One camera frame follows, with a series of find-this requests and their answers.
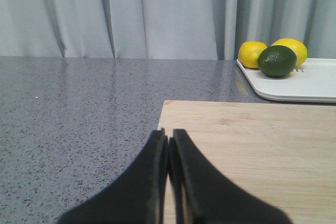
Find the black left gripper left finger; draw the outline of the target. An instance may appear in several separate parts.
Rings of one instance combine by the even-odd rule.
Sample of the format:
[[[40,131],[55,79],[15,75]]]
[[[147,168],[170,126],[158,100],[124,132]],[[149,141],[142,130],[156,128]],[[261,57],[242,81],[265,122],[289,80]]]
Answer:
[[[152,131],[136,159],[112,184],[64,213],[59,223],[163,223],[167,167],[165,131]]]

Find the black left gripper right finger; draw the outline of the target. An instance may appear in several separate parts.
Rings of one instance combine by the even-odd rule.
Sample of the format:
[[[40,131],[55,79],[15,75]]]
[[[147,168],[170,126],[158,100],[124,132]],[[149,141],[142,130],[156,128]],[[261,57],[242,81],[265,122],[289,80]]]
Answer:
[[[201,153],[183,129],[169,140],[177,223],[291,223],[280,209],[243,190]]]

